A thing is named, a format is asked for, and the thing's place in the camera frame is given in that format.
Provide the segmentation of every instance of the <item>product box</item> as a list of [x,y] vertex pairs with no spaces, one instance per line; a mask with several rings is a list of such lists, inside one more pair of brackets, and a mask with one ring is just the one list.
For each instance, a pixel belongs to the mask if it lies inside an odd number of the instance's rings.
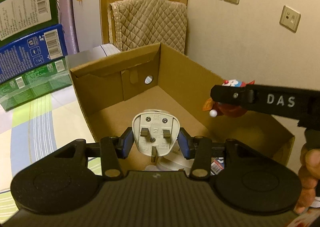
[[59,23],[59,0],[0,0],[0,47]]
[[[173,114],[191,136],[214,141],[238,139],[286,165],[294,136],[267,114],[247,112],[239,118],[210,117],[202,106],[223,79],[164,44],[104,57],[70,69],[76,95],[94,139],[120,136],[145,109]],[[149,84],[145,79],[152,76]],[[151,159],[133,145],[120,164],[144,170]]]
[[0,48],[0,83],[66,55],[61,24],[27,35]]
[[62,58],[0,84],[0,104],[8,111],[71,84],[68,64]]

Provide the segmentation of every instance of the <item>hole in cardboard box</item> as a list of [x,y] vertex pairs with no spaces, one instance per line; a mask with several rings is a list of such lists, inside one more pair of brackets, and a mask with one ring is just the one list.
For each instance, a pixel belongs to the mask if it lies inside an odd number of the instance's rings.
[[145,83],[146,85],[149,85],[149,84],[152,82],[152,80],[153,80],[153,76],[149,75],[149,76],[147,76],[146,79],[144,80],[144,83]]

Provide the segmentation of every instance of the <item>round black pad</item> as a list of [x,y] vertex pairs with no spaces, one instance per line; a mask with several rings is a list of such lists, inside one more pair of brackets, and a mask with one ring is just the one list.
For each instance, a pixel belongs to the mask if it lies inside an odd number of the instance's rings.
[[215,189],[226,203],[245,213],[271,215],[294,208],[301,184],[286,167],[255,160],[221,171]]
[[98,188],[96,175],[86,167],[55,159],[45,167],[34,164],[11,182],[11,194],[19,208],[37,214],[58,214],[90,201]]

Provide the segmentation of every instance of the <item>red toy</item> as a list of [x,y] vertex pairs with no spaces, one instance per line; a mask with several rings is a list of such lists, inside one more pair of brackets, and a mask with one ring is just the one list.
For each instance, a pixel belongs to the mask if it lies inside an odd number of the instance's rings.
[[[222,85],[232,86],[232,87],[244,87],[247,84],[245,82],[241,82],[241,81],[233,79],[233,80],[225,80]],[[210,111],[209,114],[211,117],[226,115],[226,116],[233,117],[233,118],[240,117],[247,112],[247,110],[241,108],[240,106],[217,103],[217,102],[213,101],[212,98],[209,98],[205,102],[204,106],[202,107],[202,110],[203,111]]]

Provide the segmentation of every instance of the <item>cream wall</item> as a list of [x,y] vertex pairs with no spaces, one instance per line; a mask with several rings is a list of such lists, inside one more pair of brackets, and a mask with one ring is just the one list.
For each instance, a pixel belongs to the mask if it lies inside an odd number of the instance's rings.
[[[296,33],[279,24],[282,8],[301,13]],[[188,0],[187,55],[225,79],[320,89],[320,0]],[[303,129],[288,166],[298,171]]]

